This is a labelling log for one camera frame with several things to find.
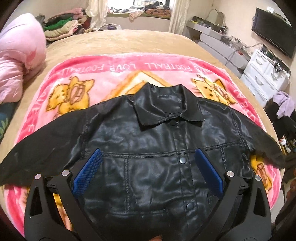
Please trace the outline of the tan bed sheet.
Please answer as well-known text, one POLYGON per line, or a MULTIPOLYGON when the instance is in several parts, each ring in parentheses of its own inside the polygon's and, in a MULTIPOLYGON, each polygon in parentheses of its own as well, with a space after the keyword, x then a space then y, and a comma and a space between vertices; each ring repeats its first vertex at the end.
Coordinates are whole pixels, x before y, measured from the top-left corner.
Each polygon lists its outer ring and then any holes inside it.
MULTIPOLYGON (((26 83, 25 88, 23 89, 22 98, 17 104, 16 112, 4 136, 4 140, 1 143, 1 156, 4 157, 8 154, 18 143, 16 137, 23 124, 29 106, 45 77, 55 66, 75 57, 130 53, 170 54, 193 57, 226 71, 222 64, 220 64, 210 53, 201 47, 198 47, 186 37, 171 33, 140 30, 115 30, 72 36, 56 41, 46 49, 46 58, 40 71, 35 77, 26 83)), ((263 122, 263 126, 258 126, 256 124, 256 130, 260 133, 274 136, 275 132, 271 128, 270 121, 263 113, 263 109, 254 98, 251 97, 250 91, 237 77, 231 75, 229 72, 227 73, 242 91, 244 96, 250 101, 263 122)), ((82 114, 85 109, 71 111, 63 115, 67 117, 76 117, 79 114, 82 114)), ((50 122, 53 122, 55 130, 61 135, 63 141, 69 139, 70 135, 75 132, 74 128, 62 125, 60 121, 58 121, 58 117, 50 122)))

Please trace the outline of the clothes on window sill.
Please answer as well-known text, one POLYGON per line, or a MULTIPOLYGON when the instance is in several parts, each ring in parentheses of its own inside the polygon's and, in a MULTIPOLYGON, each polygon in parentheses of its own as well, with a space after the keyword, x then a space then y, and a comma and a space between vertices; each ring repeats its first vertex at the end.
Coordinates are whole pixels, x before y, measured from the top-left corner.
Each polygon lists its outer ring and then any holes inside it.
POLYGON ((108 1, 107 16, 128 18, 131 22, 144 16, 170 19, 170 1, 108 1))

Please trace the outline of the pile of folded clothes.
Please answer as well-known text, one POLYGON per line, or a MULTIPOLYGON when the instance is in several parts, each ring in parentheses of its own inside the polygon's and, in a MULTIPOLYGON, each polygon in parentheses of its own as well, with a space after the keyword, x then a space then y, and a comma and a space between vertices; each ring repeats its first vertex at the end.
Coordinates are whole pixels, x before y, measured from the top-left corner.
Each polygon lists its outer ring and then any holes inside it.
POLYGON ((86 14, 84 8, 74 8, 63 11, 48 18, 39 14, 36 20, 41 24, 48 44, 73 35, 92 32, 92 17, 86 14))

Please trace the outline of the cream curtain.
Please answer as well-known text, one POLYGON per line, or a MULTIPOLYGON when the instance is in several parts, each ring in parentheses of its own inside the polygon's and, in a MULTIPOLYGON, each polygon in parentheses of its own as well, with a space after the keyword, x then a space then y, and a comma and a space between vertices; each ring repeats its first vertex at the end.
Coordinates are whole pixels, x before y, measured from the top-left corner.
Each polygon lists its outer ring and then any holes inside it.
POLYGON ((86 14, 91 18, 90 28, 98 31, 106 24, 108 12, 107 0, 89 0, 86 14))
POLYGON ((169 33, 181 35, 183 33, 186 21, 187 13, 190 5, 190 0, 176 0, 174 1, 171 11, 169 33))

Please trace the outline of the black leather jacket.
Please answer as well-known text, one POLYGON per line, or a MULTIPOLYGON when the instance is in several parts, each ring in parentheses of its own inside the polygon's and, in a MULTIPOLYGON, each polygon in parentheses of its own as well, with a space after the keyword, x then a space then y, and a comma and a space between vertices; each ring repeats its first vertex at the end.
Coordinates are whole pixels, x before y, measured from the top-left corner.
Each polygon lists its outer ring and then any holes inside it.
POLYGON ((250 179, 251 155, 276 168, 276 141, 250 118, 182 85, 145 84, 66 113, 27 136, 1 163, 1 185, 29 186, 55 176, 96 149, 102 165, 79 204, 108 240, 187 240, 217 203, 194 161, 202 149, 222 171, 250 179))

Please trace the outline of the pink quilt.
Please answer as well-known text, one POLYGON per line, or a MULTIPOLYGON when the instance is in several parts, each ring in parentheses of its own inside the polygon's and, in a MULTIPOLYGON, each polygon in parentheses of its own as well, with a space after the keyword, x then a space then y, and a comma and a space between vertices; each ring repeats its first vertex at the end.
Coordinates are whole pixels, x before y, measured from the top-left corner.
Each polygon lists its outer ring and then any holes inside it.
POLYGON ((44 31, 31 13, 18 16, 1 31, 1 103, 21 99, 23 84, 40 71, 45 58, 44 31))

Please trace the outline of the black wall television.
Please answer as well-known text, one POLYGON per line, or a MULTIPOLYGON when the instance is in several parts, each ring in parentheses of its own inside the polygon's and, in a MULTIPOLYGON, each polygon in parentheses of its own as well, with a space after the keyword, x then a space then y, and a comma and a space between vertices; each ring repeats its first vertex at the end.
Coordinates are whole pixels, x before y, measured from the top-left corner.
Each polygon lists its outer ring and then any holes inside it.
POLYGON ((279 17, 257 8, 253 18, 251 30, 274 45, 289 58, 295 51, 295 33, 292 26, 279 17))

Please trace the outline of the lilac cloth on chair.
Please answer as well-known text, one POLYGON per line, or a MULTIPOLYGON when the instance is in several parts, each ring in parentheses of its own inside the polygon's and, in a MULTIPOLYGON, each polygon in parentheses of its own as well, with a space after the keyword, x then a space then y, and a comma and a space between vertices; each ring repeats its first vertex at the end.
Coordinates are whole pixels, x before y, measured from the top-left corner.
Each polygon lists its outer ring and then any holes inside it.
POLYGON ((276 116, 278 119, 284 116, 290 117, 295 109, 294 100, 284 91, 279 91, 273 96, 273 102, 278 105, 276 116))

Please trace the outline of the grey dressing table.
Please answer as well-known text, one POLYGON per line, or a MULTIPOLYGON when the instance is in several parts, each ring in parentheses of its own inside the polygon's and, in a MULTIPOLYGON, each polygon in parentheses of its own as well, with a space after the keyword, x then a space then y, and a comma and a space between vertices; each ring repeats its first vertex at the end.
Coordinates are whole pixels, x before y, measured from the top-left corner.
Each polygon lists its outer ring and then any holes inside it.
POLYGON ((233 40, 223 33, 220 25, 194 16, 187 21, 186 36, 218 59, 237 77, 241 77, 250 56, 240 41, 233 40))

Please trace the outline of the white drawer cabinet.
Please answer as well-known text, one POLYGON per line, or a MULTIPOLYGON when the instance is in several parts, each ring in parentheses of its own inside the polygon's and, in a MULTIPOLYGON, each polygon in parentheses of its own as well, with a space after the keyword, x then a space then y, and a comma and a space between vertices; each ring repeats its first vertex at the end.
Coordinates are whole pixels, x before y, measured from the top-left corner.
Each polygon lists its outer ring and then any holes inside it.
POLYGON ((255 50, 240 80, 251 91, 259 104, 264 107, 274 94, 286 90, 290 82, 290 75, 284 70, 276 69, 275 61, 261 51, 255 50))

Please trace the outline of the pink cartoon cat blanket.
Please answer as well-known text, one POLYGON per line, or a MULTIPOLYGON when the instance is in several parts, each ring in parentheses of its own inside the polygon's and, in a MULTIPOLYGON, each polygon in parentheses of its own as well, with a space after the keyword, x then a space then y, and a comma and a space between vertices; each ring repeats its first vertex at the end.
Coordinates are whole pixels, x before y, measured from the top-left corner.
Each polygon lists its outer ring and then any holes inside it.
POLYGON ((226 104, 263 126, 255 108, 228 73, 210 63, 170 54, 93 55, 66 60, 49 71, 16 141, 65 113, 134 94, 146 83, 159 87, 184 85, 196 96, 226 104))

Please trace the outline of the left cream curtain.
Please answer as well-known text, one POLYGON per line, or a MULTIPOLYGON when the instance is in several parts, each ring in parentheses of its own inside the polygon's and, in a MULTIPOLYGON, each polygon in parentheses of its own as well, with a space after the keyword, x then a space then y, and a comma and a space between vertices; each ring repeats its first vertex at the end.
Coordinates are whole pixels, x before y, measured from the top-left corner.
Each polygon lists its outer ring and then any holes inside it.
POLYGON ((90 28, 98 31, 106 24, 108 12, 107 0, 89 0, 86 14, 91 18, 90 28))

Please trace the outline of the right cream curtain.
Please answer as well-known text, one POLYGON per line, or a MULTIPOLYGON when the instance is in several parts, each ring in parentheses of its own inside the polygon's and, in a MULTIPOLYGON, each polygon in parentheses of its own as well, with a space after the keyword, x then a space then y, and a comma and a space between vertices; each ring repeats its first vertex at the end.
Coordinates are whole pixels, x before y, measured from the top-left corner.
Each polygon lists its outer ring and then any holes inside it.
POLYGON ((174 1, 171 11, 169 33, 181 35, 183 33, 186 21, 187 13, 190 5, 190 0, 176 0, 174 1))

